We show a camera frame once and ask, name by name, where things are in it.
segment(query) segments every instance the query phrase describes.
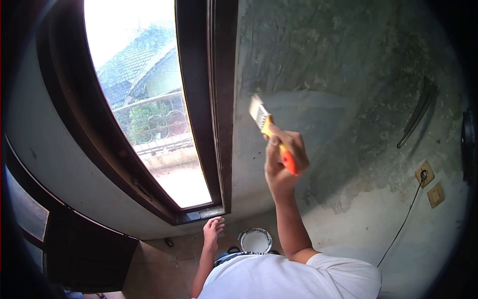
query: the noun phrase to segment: paint bucket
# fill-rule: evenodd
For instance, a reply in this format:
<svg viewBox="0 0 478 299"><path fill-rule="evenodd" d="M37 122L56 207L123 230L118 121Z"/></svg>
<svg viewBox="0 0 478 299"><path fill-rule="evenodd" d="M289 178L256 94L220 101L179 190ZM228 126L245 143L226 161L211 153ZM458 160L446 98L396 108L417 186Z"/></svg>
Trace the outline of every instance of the paint bucket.
<svg viewBox="0 0 478 299"><path fill-rule="evenodd" d="M271 235L262 228L245 230L239 235L238 240L244 252L268 253L272 247Z"/></svg>

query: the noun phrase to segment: metal railing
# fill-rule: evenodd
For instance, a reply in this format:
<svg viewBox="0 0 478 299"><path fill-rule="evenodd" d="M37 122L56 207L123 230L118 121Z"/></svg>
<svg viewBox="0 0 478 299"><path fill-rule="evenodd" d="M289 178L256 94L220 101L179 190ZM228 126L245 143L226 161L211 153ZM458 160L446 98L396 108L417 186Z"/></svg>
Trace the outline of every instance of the metal railing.
<svg viewBox="0 0 478 299"><path fill-rule="evenodd" d="M182 91L141 100L113 114L138 155L194 146Z"/></svg>

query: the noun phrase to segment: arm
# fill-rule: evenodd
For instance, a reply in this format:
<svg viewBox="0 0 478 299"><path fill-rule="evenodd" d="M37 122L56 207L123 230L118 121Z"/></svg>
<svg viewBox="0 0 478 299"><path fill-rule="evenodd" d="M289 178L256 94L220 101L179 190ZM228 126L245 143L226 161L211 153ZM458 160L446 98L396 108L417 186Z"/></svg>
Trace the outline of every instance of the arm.
<svg viewBox="0 0 478 299"><path fill-rule="evenodd" d="M265 176L272 197L274 198L277 214L277 231L282 249L291 261L302 264L318 253L312 248L312 242L305 230L299 209L295 203L294 187L302 174L309 167L309 160L305 154L302 137L297 132L281 131L274 125L270 126L274 135L267 145L267 158L264 166ZM299 174L294 176L284 165L278 162L279 141L291 151Z"/></svg>
<svg viewBox="0 0 478 299"><path fill-rule="evenodd" d="M207 221L203 228L204 232L204 246L199 259L199 268L194 277L193 284L189 295L191 298L199 297L203 290L204 283L214 268L214 254L217 250L217 234L224 230L224 218L214 217Z"/></svg>

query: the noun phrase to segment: paintbrush handle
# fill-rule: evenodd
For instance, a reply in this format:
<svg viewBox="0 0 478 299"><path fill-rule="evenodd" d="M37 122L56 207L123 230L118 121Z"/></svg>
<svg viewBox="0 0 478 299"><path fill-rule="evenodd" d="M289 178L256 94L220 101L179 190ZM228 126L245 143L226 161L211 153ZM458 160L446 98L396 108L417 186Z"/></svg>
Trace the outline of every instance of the paintbrush handle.
<svg viewBox="0 0 478 299"><path fill-rule="evenodd" d="M272 136L272 131L269 129L269 124L271 123L274 124L274 119L272 118L272 115L268 115L261 130L261 133L266 134L269 138ZM298 169L295 163L294 156L282 142L279 143L279 155L281 156L282 164L284 164L284 167L290 173L296 176L298 174Z"/></svg>

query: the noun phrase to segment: roof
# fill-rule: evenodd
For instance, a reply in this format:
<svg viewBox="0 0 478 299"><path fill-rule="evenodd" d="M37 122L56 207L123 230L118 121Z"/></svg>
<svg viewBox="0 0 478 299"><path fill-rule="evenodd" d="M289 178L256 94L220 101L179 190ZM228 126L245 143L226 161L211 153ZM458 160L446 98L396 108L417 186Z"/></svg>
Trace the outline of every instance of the roof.
<svg viewBox="0 0 478 299"><path fill-rule="evenodd" d="M174 28L151 25L134 41L114 55L98 71L98 79L108 102L122 101L161 59L176 51Z"/></svg>

